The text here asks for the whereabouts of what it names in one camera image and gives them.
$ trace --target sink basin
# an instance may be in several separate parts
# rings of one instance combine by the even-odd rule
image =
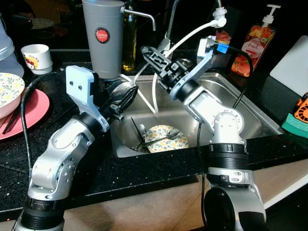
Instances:
[[[139,89],[152,104],[152,78],[153,76],[141,76],[137,80]],[[222,75],[217,73],[204,73],[198,83],[208,88],[224,105],[232,107],[240,92]],[[133,104],[124,113],[122,122],[115,121],[111,125],[111,138],[114,153],[117,157],[136,156],[145,153],[136,152],[131,147],[140,143],[138,133],[131,121],[134,119],[137,126],[144,124],[146,129],[155,125],[170,125],[185,134],[189,147],[197,146],[198,122],[186,112],[180,101],[173,101],[160,86],[156,87],[157,105],[159,113],[154,115],[142,101],[136,96]],[[264,112],[256,107],[245,96],[236,108],[244,117],[244,129],[240,134],[245,139],[282,134],[283,130]],[[208,126],[203,125],[200,133],[200,145],[207,145],[212,132]]]

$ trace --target fruit label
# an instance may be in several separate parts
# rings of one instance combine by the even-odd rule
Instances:
[[[249,56],[253,59],[259,57],[263,53],[264,48],[261,45],[259,38],[253,38],[252,40],[243,44],[242,50],[248,53]]]

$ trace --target speckled countertop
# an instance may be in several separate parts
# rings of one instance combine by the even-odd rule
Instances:
[[[77,64],[90,68],[88,51],[52,52],[57,76],[40,84],[49,97],[51,106],[46,116],[29,130],[33,160],[47,146],[49,137],[77,110],[67,113],[61,121],[50,126],[57,116],[73,102],[65,92],[65,74],[60,68]],[[238,88],[246,79],[219,70]],[[269,71],[257,69],[252,87],[246,96],[264,110],[278,124],[293,107],[298,95],[271,77]],[[24,79],[29,82],[33,76],[26,70]],[[289,163],[308,156],[308,140],[290,133],[251,139],[247,141],[251,169],[261,169]],[[0,141],[0,221],[14,219],[20,213],[27,192],[26,147],[22,134]],[[116,158],[112,153],[110,134],[96,140],[86,158],[79,164],[67,207],[77,207],[111,200],[128,195],[149,192],[196,181],[201,173],[194,148],[167,153],[146,154],[136,157]]]

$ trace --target gray thermos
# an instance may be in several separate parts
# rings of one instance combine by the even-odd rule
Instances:
[[[100,78],[116,78],[122,68],[124,13],[149,17],[129,11],[118,0],[82,0],[93,70]]]

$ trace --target spoon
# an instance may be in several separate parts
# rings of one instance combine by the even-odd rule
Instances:
[[[174,139],[177,138],[179,135],[180,135],[180,131],[179,131],[179,130],[172,131],[172,132],[169,131],[169,132],[166,134],[165,137],[160,138],[160,139],[157,139],[157,140],[155,140],[155,141],[149,141],[149,142],[143,143],[143,144],[142,144],[142,147],[145,148],[145,147],[147,147],[147,146],[150,146],[150,145],[152,145],[152,144],[154,144],[154,143],[156,143],[156,142],[158,142],[158,141],[164,140],[164,139],[174,140]]]

